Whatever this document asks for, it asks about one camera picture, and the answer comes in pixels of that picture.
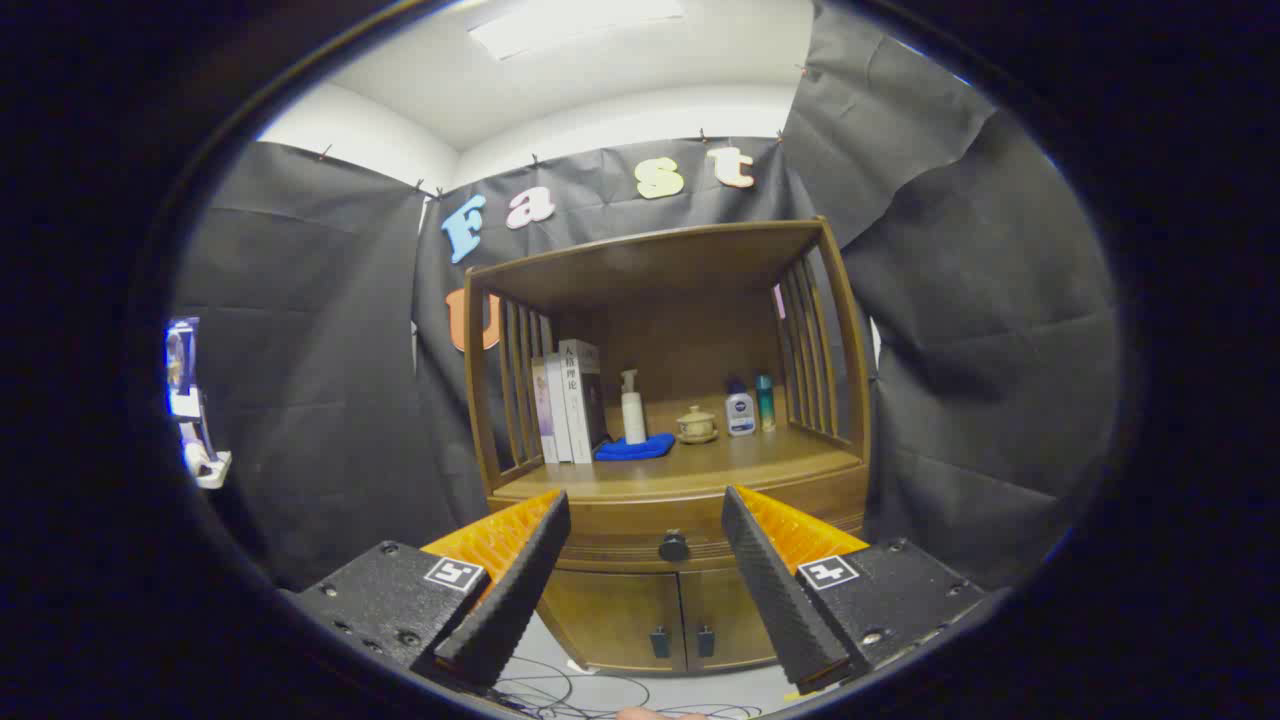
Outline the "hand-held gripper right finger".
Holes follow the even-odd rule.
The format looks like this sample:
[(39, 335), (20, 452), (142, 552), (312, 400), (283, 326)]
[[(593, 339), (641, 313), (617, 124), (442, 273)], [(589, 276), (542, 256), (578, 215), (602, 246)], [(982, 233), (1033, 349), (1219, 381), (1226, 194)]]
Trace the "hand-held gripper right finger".
[(905, 538), (868, 543), (744, 486), (724, 536), (783, 673), (812, 693), (908, 659), (988, 593)]

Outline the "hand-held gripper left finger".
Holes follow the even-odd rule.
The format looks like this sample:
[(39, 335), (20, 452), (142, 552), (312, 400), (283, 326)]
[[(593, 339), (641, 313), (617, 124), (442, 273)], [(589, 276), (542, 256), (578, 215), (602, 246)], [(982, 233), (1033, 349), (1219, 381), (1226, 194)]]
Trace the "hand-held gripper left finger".
[(430, 544), (383, 541), (287, 600), (389, 667), (488, 691), (520, 643), (571, 529), (562, 489)]

